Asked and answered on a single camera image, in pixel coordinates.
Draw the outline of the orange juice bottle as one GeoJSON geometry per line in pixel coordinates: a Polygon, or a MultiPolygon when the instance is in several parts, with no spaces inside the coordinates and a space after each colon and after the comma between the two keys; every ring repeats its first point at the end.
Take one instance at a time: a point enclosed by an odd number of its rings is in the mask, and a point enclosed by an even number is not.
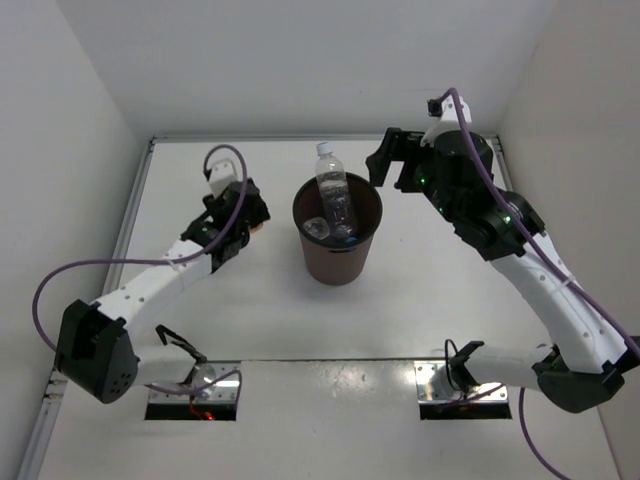
{"type": "Polygon", "coordinates": [[[260,223],[259,225],[256,225],[255,227],[251,228],[250,233],[251,235],[255,235],[256,233],[258,233],[262,228],[264,227],[264,223],[260,223]]]}

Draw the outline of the clear unlabelled plastic bottle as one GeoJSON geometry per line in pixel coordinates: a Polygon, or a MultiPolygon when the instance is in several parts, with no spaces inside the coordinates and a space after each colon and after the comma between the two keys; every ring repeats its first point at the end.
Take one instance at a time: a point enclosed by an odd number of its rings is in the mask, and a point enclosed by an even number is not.
{"type": "Polygon", "coordinates": [[[330,235],[336,241],[355,237],[358,224],[344,165],[329,142],[318,143],[316,152],[315,176],[330,235]]]}

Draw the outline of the clear bottle white blue label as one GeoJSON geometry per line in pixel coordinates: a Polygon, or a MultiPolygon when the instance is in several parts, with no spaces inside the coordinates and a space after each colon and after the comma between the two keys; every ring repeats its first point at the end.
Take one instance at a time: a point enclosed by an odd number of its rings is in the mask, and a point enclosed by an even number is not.
{"type": "Polygon", "coordinates": [[[303,223],[304,231],[317,240],[324,240],[330,236],[330,228],[325,218],[317,216],[303,223]]]}

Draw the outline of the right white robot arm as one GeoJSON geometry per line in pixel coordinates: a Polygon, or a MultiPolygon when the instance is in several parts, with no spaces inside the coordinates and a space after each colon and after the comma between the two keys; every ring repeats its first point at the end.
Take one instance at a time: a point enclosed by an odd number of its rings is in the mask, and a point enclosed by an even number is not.
{"type": "Polygon", "coordinates": [[[403,167],[395,183],[421,193],[452,224],[455,234],[521,294],[549,333],[532,350],[471,341],[433,378],[449,394],[497,382],[535,389],[557,407],[580,413],[611,400],[638,366],[622,336],[577,293],[545,226],[521,195],[495,186],[493,152],[479,135],[471,139],[475,163],[459,131],[423,143],[419,132],[388,129],[366,160],[371,183],[384,184],[392,162],[403,167]]]}

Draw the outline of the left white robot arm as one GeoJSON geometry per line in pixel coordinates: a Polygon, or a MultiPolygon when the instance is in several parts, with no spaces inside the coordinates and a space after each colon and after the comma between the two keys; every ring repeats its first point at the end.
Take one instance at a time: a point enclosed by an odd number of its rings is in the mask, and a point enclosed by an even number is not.
{"type": "Polygon", "coordinates": [[[160,324],[158,315],[247,246],[270,214],[254,181],[232,181],[203,199],[205,211],[158,262],[91,303],[76,300],[62,317],[54,366],[103,404],[137,385],[193,395],[207,357],[160,324]]]}

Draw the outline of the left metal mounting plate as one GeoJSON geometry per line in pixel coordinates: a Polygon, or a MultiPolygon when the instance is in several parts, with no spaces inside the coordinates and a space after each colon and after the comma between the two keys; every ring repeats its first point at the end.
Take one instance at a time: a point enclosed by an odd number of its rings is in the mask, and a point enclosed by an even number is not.
{"type": "Polygon", "coordinates": [[[161,387],[171,390],[193,390],[202,386],[194,395],[194,402],[200,404],[230,404],[237,399],[241,387],[239,362],[208,362],[195,367],[195,373],[186,386],[162,384],[161,387]]]}

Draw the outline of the metal mounting plate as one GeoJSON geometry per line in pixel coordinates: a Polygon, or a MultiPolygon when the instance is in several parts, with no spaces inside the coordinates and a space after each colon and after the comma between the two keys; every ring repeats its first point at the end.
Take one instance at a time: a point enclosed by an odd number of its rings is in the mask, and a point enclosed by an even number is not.
{"type": "Polygon", "coordinates": [[[415,361],[414,373],[420,404],[462,406],[508,402],[507,388],[496,382],[472,387],[468,393],[454,390],[446,379],[443,358],[415,361]]]}
{"type": "Polygon", "coordinates": [[[193,390],[202,386],[194,395],[194,402],[200,404],[230,404],[237,399],[241,387],[239,362],[208,362],[195,367],[195,373],[186,386],[162,384],[161,387],[171,390],[193,390]]]}

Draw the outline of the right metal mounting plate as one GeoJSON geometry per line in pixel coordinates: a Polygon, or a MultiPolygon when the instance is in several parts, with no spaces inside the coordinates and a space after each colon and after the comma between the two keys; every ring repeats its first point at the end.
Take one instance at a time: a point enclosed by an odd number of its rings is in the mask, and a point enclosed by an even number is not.
{"type": "Polygon", "coordinates": [[[462,406],[508,402],[507,388],[496,382],[472,387],[468,393],[454,390],[446,379],[443,358],[415,361],[414,373],[420,404],[462,406]]]}

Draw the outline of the left aluminium rail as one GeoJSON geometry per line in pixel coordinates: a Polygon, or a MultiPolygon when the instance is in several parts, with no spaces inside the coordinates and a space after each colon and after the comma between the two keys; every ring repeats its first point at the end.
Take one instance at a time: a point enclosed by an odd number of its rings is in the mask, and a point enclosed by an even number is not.
{"type": "MultiPolygon", "coordinates": [[[[156,137],[152,137],[142,151],[112,253],[114,258],[123,257],[128,249],[156,140],[156,137]]],[[[16,476],[17,479],[37,479],[39,477],[66,386],[66,378],[55,369],[52,369],[44,390],[35,426],[33,427],[19,472],[16,476]]]]}

